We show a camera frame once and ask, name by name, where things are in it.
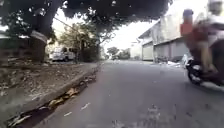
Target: helmet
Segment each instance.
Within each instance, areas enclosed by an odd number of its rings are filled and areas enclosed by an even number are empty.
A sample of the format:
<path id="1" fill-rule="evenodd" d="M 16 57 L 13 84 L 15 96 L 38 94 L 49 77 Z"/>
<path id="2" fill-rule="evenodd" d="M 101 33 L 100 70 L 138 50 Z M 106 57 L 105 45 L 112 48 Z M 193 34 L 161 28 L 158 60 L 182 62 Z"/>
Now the helmet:
<path id="1" fill-rule="evenodd" d="M 183 17 L 192 16 L 194 14 L 193 10 L 191 9 L 185 9 L 183 12 Z"/>

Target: asphalt road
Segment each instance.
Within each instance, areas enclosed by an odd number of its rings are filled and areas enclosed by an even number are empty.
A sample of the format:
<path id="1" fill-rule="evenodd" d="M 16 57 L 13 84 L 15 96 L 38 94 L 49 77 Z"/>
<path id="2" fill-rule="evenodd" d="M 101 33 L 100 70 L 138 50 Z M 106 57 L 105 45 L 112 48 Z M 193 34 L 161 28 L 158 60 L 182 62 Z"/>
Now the asphalt road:
<path id="1" fill-rule="evenodd" d="M 223 128 L 224 92 L 180 68 L 106 62 L 96 83 L 35 128 Z"/>

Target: parked car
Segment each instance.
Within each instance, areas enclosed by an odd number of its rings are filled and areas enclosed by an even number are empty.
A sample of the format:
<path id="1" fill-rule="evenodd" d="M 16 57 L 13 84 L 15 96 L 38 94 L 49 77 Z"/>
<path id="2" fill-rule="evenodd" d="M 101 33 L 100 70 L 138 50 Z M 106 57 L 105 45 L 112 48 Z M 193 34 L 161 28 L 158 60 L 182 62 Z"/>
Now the parked car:
<path id="1" fill-rule="evenodd" d="M 75 53 L 72 48 L 56 47 L 50 54 L 52 61 L 69 61 L 75 59 Z"/>

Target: person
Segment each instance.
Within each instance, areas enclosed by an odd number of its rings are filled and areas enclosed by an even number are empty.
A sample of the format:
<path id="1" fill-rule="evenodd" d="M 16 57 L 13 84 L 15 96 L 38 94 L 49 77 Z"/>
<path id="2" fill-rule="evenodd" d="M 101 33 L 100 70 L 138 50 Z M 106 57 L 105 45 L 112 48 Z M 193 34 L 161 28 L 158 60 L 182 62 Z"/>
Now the person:
<path id="1" fill-rule="evenodd" d="M 185 39 L 185 44 L 188 47 L 194 59 L 202 62 L 203 71 L 205 74 L 216 72 L 215 66 L 212 63 L 212 55 L 208 46 L 208 38 L 204 33 L 204 27 L 199 22 L 193 25 L 193 10 L 186 9 L 183 12 L 183 23 L 180 25 L 181 36 Z"/>

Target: curb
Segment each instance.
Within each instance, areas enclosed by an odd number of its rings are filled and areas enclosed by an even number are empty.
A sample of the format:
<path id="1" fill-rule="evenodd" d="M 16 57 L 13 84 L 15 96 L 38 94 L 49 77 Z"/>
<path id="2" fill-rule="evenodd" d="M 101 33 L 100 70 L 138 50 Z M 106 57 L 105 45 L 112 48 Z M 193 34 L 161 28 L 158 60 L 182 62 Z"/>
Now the curb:
<path id="1" fill-rule="evenodd" d="M 91 68 L 88 69 L 88 71 L 84 71 L 84 72 L 80 73 L 73 80 L 64 84 L 60 88 L 56 88 L 51 93 L 42 95 L 34 100 L 30 100 L 25 103 L 21 103 L 21 104 L 17 104 L 15 106 L 9 107 L 6 110 L 0 109 L 0 113 L 1 113 L 0 114 L 0 128 L 6 128 L 6 126 L 4 124 L 5 121 L 7 121 L 15 116 L 18 116 L 23 112 L 27 112 L 27 111 L 39 108 L 39 107 L 43 106 L 45 103 L 64 94 L 70 88 L 74 87 L 79 82 L 81 82 L 85 77 L 96 72 L 99 67 L 100 67 L 100 64 L 92 65 Z"/>

